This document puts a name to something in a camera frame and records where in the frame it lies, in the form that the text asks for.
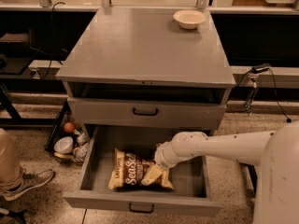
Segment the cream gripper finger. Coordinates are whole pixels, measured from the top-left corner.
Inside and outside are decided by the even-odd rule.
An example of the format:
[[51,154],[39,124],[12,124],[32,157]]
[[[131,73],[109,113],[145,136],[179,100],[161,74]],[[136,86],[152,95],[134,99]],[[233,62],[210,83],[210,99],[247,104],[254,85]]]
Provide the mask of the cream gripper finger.
[[159,177],[163,180],[163,182],[166,182],[168,178],[167,170],[165,170],[158,164],[152,164],[141,180],[141,183],[144,186],[149,186],[150,184],[154,183]]

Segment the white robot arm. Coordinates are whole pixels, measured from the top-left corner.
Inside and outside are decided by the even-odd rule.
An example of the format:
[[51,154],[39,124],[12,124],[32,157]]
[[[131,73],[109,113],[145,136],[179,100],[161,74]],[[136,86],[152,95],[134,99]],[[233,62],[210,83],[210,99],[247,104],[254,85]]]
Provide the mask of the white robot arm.
[[153,183],[178,163],[212,156],[257,166],[252,224],[299,223],[299,122],[275,131],[208,136],[180,132],[157,146],[142,183]]

